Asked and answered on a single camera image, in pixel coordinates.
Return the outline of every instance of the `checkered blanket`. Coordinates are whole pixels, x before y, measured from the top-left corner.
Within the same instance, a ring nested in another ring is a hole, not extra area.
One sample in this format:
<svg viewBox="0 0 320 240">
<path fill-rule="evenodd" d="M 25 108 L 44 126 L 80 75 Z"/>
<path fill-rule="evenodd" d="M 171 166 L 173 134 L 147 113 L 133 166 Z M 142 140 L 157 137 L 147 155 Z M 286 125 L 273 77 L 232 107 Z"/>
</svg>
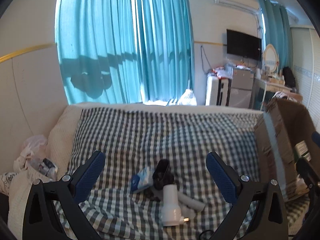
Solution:
<svg viewBox="0 0 320 240">
<path fill-rule="evenodd" d="M 67 173 L 95 150 L 106 153 L 106 164 L 87 201 L 80 204 L 82 211 L 103 239 L 196 239 L 203 230 L 215 230 L 231 205 L 213 183 L 205 158 L 216 151 L 239 174 L 258 181 L 253 133 L 258 117 L 83 110 Z M 179 191 L 206 204 L 195 219 L 177 227 L 161 226 L 159 202 L 130 192 L 132 175 L 163 158 L 170 160 Z M 62 209 L 56 207 L 68 232 Z M 237 237 L 245 233 L 254 209 L 252 204 Z"/>
</svg>

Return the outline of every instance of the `brown cardboard box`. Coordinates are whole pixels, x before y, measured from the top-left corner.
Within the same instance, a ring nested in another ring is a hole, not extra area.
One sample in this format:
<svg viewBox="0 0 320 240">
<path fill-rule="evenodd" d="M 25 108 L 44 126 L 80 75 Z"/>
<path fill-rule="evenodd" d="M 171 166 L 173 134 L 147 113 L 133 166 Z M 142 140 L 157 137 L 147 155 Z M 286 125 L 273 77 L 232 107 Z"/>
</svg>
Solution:
<svg viewBox="0 0 320 240">
<path fill-rule="evenodd" d="M 279 98 L 269 102 L 254 128 L 260 181 L 276 179 L 285 201 L 297 197 L 297 172 L 292 150 L 297 143 L 305 141 L 311 164 L 320 174 L 320 148 L 311 139 L 315 130 L 304 105 Z"/>
</svg>

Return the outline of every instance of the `teal curtain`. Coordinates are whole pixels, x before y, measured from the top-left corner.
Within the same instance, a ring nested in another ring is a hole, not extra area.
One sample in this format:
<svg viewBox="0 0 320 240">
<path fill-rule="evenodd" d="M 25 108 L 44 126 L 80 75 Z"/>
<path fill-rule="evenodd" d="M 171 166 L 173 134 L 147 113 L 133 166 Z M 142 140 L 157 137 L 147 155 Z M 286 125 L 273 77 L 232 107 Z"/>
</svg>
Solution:
<svg viewBox="0 0 320 240">
<path fill-rule="evenodd" d="M 272 44 L 279 54 L 279 69 L 292 67 L 292 36 L 287 10 L 270 0 L 259 0 L 266 28 L 266 45 Z"/>
<path fill-rule="evenodd" d="M 141 102 L 131 0 L 58 0 L 55 38 L 70 104 Z"/>
<path fill-rule="evenodd" d="M 136 0 L 136 12 L 143 100 L 180 98 L 194 85 L 188 0 Z"/>
</svg>

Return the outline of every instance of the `television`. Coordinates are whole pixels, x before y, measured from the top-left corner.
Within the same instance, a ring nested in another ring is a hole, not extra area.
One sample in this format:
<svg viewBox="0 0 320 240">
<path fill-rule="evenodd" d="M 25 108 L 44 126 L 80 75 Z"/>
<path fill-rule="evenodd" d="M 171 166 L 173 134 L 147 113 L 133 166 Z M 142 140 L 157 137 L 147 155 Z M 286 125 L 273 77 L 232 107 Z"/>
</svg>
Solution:
<svg viewBox="0 0 320 240">
<path fill-rule="evenodd" d="M 227 54 L 261 61 L 261 39 L 233 30 L 227 30 Z"/>
</svg>

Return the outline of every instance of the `metal screw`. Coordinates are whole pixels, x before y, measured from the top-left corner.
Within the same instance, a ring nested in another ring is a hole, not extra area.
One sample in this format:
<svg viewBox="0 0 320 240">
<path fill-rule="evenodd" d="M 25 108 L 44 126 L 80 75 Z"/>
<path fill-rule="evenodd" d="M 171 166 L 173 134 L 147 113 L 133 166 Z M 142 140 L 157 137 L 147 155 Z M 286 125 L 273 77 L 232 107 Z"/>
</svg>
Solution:
<svg viewBox="0 0 320 240">
<path fill-rule="evenodd" d="M 64 175 L 63 177 L 62 177 L 62 180 L 63 181 L 69 181 L 70 180 L 70 176 L 69 175 Z"/>
<path fill-rule="evenodd" d="M 40 180 L 39 179 L 36 179 L 34 182 L 33 182 L 33 185 L 38 185 L 40 183 Z"/>
<path fill-rule="evenodd" d="M 241 180 L 247 182 L 249 181 L 249 177 L 247 175 L 242 175 Z"/>
<path fill-rule="evenodd" d="M 278 181 L 276 181 L 275 179 L 271 180 L 271 184 L 277 186 L 278 185 Z"/>
</svg>

